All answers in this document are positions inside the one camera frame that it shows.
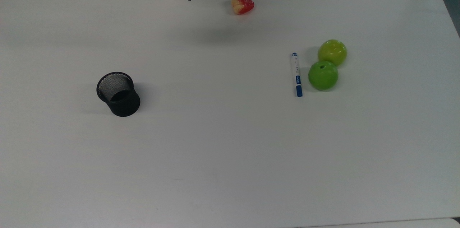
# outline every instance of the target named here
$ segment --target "blue marker cap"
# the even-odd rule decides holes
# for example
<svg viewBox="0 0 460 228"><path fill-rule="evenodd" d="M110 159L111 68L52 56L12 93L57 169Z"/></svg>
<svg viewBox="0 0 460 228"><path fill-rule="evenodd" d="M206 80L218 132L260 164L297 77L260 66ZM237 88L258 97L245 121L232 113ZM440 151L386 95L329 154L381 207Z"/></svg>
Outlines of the blue marker cap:
<svg viewBox="0 0 460 228"><path fill-rule="evenodd" d="M297 97L302 97L302 86L298 85L295 87L295 89L297 90Z"/></svg>

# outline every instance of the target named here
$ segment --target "strawberry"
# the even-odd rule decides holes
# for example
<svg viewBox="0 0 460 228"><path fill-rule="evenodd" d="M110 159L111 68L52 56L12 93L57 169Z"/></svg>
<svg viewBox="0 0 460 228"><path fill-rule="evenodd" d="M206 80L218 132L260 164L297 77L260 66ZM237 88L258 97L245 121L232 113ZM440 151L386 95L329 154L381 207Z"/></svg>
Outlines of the strawberry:
<svg viewBox="0 0 460 228"><path fill-rule="evenodd" d="M254 2L252 0L231 0L233 12L237 15L242 15L254 8Z"/></svg>

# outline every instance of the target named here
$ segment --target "pen holder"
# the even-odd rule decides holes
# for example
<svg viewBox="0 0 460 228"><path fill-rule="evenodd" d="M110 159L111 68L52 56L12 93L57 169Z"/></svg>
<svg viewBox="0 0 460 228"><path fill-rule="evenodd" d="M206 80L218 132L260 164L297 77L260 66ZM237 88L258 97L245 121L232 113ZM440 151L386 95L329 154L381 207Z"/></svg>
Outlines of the pen holder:
<svg viewBox="0 0 460 228"><path fill-rule="evenodd" d="M119 117L132 115L141 104L128 74L119 71L106 74L99 80L96 89L97 96Z"/></svg>

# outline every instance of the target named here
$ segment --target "marker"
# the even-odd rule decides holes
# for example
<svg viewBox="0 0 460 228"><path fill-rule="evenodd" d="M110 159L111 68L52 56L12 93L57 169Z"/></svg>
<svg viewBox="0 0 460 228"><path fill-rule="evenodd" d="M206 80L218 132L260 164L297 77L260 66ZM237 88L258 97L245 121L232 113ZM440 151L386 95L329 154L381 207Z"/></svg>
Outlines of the marker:
<svg viewBox="0 0 460 228"><path fill-rule="evenodd" d="M299 60L297 60L297 53L292 53L291 63L292 73L294 74L295 91L297 92L297 97L302 97L302 84L300 82Z"/></svg>

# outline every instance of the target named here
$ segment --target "toy fruit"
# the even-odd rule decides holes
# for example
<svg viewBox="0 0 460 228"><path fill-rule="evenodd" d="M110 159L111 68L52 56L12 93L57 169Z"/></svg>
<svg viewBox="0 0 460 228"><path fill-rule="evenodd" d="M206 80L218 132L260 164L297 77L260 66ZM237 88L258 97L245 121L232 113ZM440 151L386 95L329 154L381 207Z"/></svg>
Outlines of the toy fruit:
<svg viewBox="0 0 460 228"><path fill-rule="evenodd" d="M254 8L254 2L252 0L231 0L233 12L237 15L242 15Z"/></svg>
<svg viewBox="0 0 460 228"><path fill-rule="evenodd" d="M335 39L330 39L323 43L318 50L319 61L329 61L339 66L343 63L347 55L345 45Z"/></svg>
<svg viewBox="0 0 460 228"><path fill-rule="evenodd" d="M338 78L337 67L329 61L316 62L308 71L308 80L318 90L332 88Z"/></svg>

